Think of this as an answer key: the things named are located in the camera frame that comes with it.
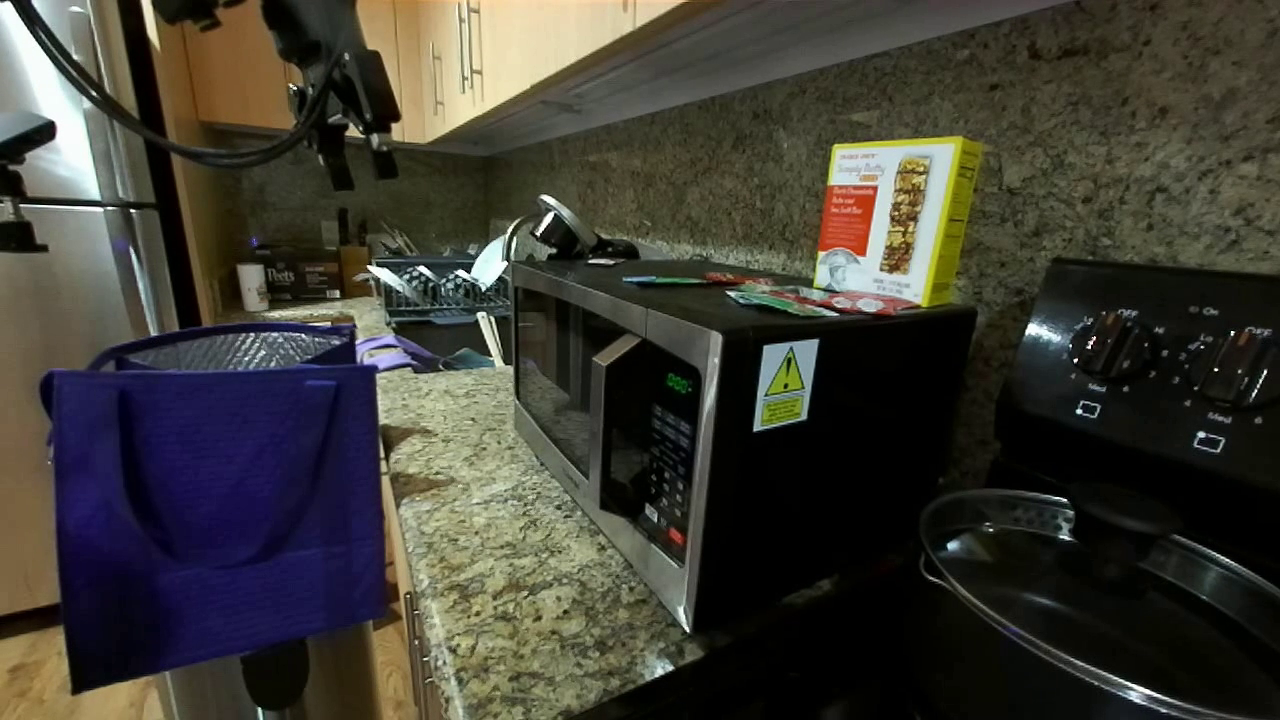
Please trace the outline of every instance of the refrigerator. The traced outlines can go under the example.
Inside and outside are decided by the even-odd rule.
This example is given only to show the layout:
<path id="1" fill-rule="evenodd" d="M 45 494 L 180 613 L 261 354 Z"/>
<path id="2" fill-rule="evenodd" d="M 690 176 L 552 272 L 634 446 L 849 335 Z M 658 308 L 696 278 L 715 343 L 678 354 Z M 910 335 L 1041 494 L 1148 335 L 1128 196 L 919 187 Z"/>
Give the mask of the refrigerator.
<path id="1" fill-rule="evenodd" d="M 37 0 L 59 44 L 163 132 L 141 0 Z M 49 251 L 0 251 L 0 615 L 57 604 L 53 458 L 39 376 L 201 325 L 173 162 L 100 115 L 0 0 L 0 113 L 57 140 L 27 151 L 18 217 Z"/>

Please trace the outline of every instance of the blue tote bag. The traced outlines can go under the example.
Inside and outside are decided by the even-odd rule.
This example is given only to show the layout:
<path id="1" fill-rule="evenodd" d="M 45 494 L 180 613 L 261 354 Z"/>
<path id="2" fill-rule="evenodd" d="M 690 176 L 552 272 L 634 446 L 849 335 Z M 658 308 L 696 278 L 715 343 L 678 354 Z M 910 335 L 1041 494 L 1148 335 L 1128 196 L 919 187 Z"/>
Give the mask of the blue tote bag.
<path id="1" fill-rule="evenodd" d="M 225 325 L 49 371 L 72 691 L 383 615 L 376 367 Z"/>

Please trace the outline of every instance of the granite countertop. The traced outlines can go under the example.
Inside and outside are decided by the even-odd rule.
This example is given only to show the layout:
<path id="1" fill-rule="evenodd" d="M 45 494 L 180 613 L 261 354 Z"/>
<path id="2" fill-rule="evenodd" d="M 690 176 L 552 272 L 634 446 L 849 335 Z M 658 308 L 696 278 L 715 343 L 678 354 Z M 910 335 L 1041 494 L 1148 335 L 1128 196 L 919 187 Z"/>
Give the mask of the granite countertop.
<path id="1" fill-rule="evenodd" d="M 271 317 L 355 317 L 376 301 Z M 704 656 L 512 427 L 512 371 L 379 371 L 426 718 L 576 718 Z"/>

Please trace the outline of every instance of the pot lid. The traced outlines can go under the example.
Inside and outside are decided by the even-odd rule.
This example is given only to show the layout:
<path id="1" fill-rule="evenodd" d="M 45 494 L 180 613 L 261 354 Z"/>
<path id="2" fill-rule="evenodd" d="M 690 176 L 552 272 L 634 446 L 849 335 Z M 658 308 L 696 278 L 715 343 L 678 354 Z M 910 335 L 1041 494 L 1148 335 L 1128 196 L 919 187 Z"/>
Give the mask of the pot lid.
<path id="1" fill-rule="evenodd" d="M 919 517 L 922 575 L 1008 642 L 1131 704 L 1280 718 L 1274 583 L 1186 538 L 1113 554 L 1081 527 L 1064 496 L 949 494 Z"/>

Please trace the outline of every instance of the microwave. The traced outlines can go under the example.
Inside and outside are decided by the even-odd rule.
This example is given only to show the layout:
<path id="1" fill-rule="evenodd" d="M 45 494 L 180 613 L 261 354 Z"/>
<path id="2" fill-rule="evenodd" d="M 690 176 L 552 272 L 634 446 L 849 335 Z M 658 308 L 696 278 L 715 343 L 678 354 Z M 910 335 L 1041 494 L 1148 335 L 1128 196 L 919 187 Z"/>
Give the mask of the microwave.
<path id="1" fill-rule="evenodd" d="M 974 325 L 783 317 L 709 272 L 759 278 L 512 264 L 515 435 L 685 633 L 910 556 Z"/>

